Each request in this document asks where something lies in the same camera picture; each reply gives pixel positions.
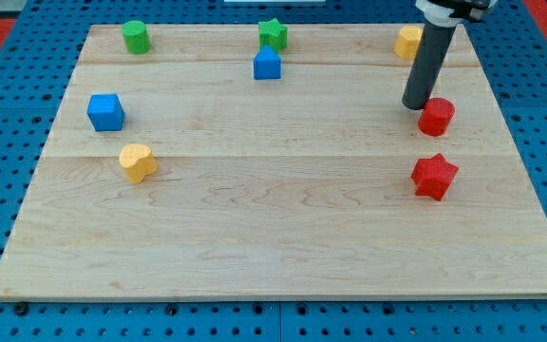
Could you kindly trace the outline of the white black robot arm flange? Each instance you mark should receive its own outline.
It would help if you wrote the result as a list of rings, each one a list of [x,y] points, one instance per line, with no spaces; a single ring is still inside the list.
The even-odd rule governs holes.
[[[498,0],[416,0],[415,6],[428,23],[454,28],[461,21],[481,22],[497,3]]]

